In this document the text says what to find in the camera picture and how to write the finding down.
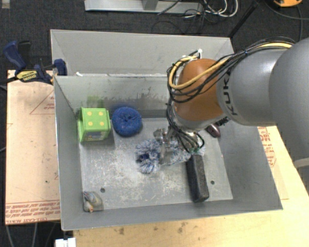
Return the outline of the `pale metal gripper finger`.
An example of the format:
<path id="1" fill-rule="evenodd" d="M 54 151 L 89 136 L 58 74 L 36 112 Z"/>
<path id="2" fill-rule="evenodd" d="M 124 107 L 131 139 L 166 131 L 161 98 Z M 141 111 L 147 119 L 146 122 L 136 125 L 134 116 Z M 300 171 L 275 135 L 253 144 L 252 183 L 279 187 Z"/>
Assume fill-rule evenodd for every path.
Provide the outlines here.
<path id="1" fill-rule="evenodd" d="M 167 143 L 167 131 L 165 128 L 156 129 L 153 133 L 153 136 L 156 141 L 166 144 Z"/>
<path id="2" fill-rule="evenodd" d="M 170 142 L 163 140 L 160 152 L 160 164 L 170 164 L 170 162 L 171 162 Z"/>

